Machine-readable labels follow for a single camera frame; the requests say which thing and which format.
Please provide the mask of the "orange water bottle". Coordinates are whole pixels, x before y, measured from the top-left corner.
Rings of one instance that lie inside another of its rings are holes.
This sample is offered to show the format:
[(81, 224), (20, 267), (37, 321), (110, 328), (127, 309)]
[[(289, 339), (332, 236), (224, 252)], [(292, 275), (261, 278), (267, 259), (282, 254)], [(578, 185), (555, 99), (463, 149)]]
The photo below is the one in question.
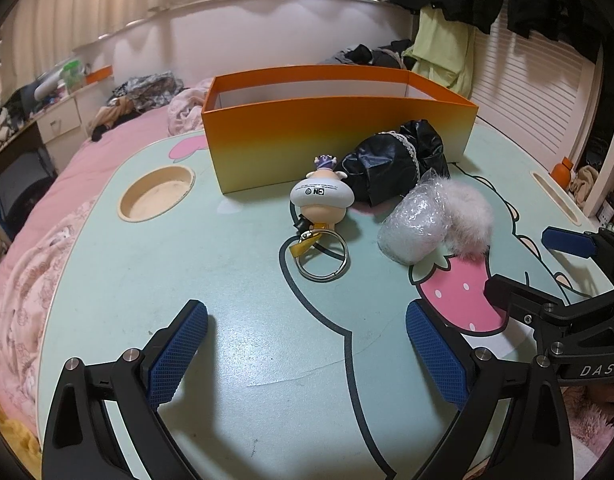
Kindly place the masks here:
[(572, 181), (572, 161), (564, 157), (552, 168), (550, 176), (563, 190), (567, 190)]

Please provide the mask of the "patterned clothes heap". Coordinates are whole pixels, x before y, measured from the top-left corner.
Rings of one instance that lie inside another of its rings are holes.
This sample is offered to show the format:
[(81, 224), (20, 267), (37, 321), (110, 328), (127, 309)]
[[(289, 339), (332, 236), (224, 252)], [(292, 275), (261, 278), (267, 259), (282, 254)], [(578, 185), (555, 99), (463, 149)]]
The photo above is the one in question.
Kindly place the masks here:
[(104, 133), (134, 118), (166, 106), (185, 87), (183, 81), (172, 72), (132, 77), (112, 91), (112, 96), (102, 105), (87, 131), (92, 142), (99, 142)]

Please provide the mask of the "black lace fabric pouch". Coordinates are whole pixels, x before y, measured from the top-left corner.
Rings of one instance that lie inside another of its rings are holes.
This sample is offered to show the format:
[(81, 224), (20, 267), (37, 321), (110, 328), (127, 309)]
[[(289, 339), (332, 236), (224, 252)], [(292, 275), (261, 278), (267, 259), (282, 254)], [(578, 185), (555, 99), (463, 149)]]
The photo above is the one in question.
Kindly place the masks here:
[(371, 207), (407, 195), (430, 171), (449, 177), (441, 136), (425, 119), (410, 120), (398, 130), (373, 134), (336, 166), (355, 200)]

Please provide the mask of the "orange gradient cardboard box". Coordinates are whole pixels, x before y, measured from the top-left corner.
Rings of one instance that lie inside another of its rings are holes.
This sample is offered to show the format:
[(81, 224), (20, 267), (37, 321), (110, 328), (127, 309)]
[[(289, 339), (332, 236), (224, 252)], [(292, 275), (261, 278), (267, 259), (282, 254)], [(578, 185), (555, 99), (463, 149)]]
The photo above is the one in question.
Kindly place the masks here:
[(337, 158), (374, 133), (427, 120), (459, 162), (475, 103), (407, 70), (295, 65), (216, 77), (202, 110), (222, 193), (297, 181), (317, 155)]

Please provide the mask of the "pink floral duvet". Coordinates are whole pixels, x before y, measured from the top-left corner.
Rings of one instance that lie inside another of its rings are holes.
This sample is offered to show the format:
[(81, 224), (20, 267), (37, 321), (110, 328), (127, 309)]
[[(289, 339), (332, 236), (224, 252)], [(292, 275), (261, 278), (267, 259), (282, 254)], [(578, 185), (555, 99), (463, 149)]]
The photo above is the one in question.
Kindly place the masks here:
[(0, 405), (4, 416), (37, 434), (42, 335), (66, 258), (94, 201), (114, 171), (167, 136), (200, 131), (211, 83), (204, 79), (156, 107), (86, 141), (34, 207), (0, 264)]

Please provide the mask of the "white bedside drawer cabinet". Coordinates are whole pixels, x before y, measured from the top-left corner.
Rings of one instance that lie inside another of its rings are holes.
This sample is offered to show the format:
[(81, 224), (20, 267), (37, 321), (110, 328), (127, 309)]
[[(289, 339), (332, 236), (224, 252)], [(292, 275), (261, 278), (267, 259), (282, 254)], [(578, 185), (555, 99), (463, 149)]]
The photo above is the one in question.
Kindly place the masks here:
[(60, 174), (89, 138), (88, 127), (114, 87), (113, 68), (94, 71), (91, 84), (46, 107), (0, 148), (0, 174), (20, 155), (40, 150)]

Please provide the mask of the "round metal mirror tin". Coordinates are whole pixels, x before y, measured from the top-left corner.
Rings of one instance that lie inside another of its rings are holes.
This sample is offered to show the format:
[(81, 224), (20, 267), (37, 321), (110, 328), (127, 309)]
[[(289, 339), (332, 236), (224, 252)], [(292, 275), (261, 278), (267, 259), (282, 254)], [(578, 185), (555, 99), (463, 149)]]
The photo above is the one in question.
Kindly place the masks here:
[(331, 229), (311, 228), (289, 246), (296, 270), (314, 283), (330, 283), (341, 278), (349, 267), (349, 249), (344, 237)]

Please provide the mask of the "dark clothes pile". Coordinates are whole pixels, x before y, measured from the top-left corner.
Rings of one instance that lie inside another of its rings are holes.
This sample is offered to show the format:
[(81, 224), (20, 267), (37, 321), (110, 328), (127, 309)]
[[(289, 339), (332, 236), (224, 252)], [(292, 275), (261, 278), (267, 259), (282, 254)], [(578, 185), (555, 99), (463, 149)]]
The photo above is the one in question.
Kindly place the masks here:
[(339, 50), (331, 55), (321, 64), (334, 65), (360, 65), (377, 66), (386, 68), (401, 68), (402, 70), (412, 70), (417, 60), (407, 55), (406, 51), (413, 46), (410, 39), (400, 39), (391, 41), (385, 46), (369, 48), (365, 44)]

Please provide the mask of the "light green hanging garment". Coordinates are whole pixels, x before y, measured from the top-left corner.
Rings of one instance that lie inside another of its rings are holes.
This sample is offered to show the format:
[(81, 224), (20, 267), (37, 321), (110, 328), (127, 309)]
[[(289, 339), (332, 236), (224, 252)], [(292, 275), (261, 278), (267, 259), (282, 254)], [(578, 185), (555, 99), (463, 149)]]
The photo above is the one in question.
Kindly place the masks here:
[(424, 6), (418, 32), (405, 58), (414, 61), (413, 73), (470, 99), (473, 90), (476, 28), (447, 21), (443, 10)]

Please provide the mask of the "clear bubble wrap bag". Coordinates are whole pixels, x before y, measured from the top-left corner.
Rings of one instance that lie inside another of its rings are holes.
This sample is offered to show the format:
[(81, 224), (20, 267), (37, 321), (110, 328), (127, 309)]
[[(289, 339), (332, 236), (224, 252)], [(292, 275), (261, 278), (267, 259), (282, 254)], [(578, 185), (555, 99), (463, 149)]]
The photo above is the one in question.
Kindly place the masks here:
[(433, 169), (403, 197), (382, 222), (377, 246), (393, 261), (414, 266), (444, 240), (449, 220), (443, 202), (443, 183)]

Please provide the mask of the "pig figure keychain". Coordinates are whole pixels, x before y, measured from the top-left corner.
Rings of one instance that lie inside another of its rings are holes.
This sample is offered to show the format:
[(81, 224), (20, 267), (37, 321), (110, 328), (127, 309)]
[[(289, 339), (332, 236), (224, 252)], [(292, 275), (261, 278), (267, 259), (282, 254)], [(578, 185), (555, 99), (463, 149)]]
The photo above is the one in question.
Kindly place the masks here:
[(316, 228), (334, 229), (345, 218), (355, 194), (345, 182), (346, 172), (335, 170), (335, 156), (319, 155), (313, 163), (315, 170), (291, 189), (290, 202)]

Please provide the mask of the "white fluffy pompom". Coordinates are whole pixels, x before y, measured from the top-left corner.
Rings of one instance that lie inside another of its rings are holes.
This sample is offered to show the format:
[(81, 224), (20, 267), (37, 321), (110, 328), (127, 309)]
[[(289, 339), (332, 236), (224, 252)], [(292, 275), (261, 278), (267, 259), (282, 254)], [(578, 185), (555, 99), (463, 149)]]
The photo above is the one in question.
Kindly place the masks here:
[(464, 259), (482, 259), (493, 231), (493, 212), (484, 195), (472, 185), (443, 179), (439, 197), (448, 220), (447, 248)]

